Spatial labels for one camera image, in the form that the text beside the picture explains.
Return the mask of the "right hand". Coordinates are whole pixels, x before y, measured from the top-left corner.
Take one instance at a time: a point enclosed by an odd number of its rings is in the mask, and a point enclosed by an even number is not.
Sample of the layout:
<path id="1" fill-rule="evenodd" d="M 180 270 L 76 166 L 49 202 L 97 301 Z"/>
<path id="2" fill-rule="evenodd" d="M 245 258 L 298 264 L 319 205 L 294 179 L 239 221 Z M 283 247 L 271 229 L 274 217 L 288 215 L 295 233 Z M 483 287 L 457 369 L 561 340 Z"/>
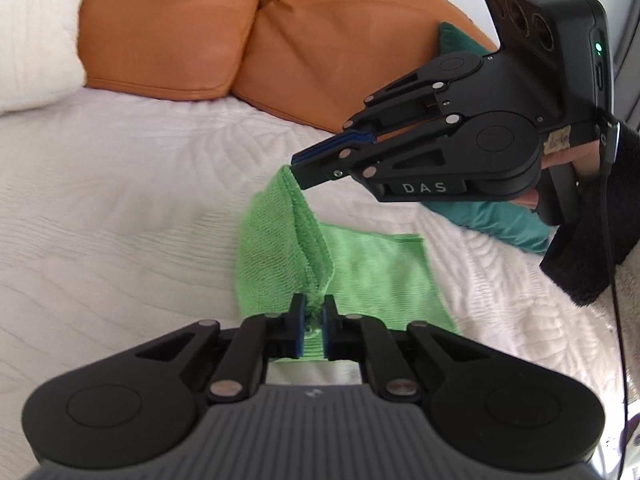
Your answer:
<path id="1" fill-rule="evenodd" d="M 542 169 L 548 169 L 550 167 L 571 164 L 578 180 L 589 179 L 599 173 L 599 150 L 599 142 L 594 141 L 569 148 L 568 150 L 554 152 L 544 155 L 541 159 L 541 167 Z M 538 200 L 538 192 L 531 190 L 516 200 L 512 200 L 512 203 L 533 210 L 537 208 Z"/>

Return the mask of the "black sleeved right forearm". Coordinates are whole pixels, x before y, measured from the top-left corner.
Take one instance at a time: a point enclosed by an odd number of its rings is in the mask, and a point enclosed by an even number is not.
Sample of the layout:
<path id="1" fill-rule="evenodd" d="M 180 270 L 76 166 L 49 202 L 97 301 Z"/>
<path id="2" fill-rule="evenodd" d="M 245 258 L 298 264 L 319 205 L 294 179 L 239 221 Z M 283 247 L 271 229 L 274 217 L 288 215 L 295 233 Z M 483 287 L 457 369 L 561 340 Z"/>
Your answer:
<path id="1" fill-rule="evenodd" d="M 601 185 L 582 185 L 579 220 L 560 226 L 540 264 L 542 272 L 578 306 L 595 302 L 610 286 L 600 211 Z M 616 284 L 625 297 L 639 295 L 639 133 L 620 134 L 606 189 Z"/>

